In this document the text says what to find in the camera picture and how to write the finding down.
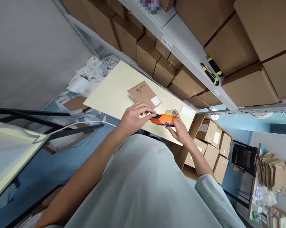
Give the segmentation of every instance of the sleeve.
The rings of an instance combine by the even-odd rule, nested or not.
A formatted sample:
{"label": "sleeve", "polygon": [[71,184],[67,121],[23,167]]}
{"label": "sleeve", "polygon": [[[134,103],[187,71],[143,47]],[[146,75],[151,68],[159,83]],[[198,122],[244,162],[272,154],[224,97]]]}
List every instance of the sleeve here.
{"label": "sleeve", "polygon": [[195,189],[223,228],[245,228],[222,187],[210,174],[200,176]]}

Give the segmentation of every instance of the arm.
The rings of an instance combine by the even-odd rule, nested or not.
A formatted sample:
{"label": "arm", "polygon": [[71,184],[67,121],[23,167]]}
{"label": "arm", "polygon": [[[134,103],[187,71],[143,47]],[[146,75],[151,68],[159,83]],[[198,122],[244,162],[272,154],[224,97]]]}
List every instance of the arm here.
{"label": "arm", "polygon": [[[151,114],[139,118],[143,112]],[[126,109],[117,128],[108,134],[93,154],[83,163],[74,176],[63,187],[35,225],[65,225],[88,194],[101,179],[104,169],[118,146],[138,131],[156,112],[145,103],[137,102]]]}
{"label": "arm", "polygon": [[176,128],[176,131],[174,131],[170,127],[166,127],[166,128],[169,130],[169,132],[172,134],[172,136],[176,140],[178,140],[188,149],[188,151],[191,154],[191,157],[193,158],[198,176],[200,177],[203,174],[211,174],[213,178],[215,179],[213,171],[210,169],[208,163],[206,162],[205,158],[199,151],[194,140],[188,134],[188,131],[184,123],[182,122],[182,120],[173,119],[173,123]]}

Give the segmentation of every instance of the packing tape roll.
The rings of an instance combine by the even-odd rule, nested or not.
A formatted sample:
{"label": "packing tape roll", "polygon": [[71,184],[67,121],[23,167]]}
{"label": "packing tape roll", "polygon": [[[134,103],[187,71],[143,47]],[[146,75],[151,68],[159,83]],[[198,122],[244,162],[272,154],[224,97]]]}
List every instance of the packing tape roll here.
{"label": "packing tape roll", "polygon": [[180,117],[180,114],[176,109],[167,110],[165,114]]}

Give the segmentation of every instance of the hand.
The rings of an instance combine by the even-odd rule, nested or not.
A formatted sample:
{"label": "hand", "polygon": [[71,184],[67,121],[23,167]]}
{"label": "hand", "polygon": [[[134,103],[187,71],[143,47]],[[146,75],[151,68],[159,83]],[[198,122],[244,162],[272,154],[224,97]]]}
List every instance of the hand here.
{"label": "hand", "polygon": [[174,118],[172,119],[174,126],[176,128],[176,131],[171,129],[170,127],[166,128],[169,130],[169,132],[172,134],[172,136],[178,140],[180,143],[185,145],[187,148],[190,144],[192,144],[193,139],[190,137],[183,121],[181,119]]}
{"label": "hand", "polygon": [[[139,115],[143,115],[144,112],[150,112],[151,114],[140,119]],[[126,139],[127,137],[136,133],[148,120],[155,117],[156,115],[156,111],[147,106],[147,104],[137,102],[126,109],[115,131],[118,136]]]}

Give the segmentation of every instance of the person's right hand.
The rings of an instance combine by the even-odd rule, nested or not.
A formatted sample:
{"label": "person's right hand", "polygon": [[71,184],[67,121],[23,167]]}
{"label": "person's right hand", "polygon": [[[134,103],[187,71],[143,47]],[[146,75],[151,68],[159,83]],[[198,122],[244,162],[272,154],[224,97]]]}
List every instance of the person's right hand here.
{"label": "person's right hand", "polygon": [[193,139],[190,137],[183,121],[181,119],[174,118],[172,119],[174,126],[176,128],[176,131],[171,129],[170,127],[166,128],[169,130],[169,132],[172,134],[172,136],[178,140],[180,143],[185,145],[187,148],[190,144],[192,144]]}

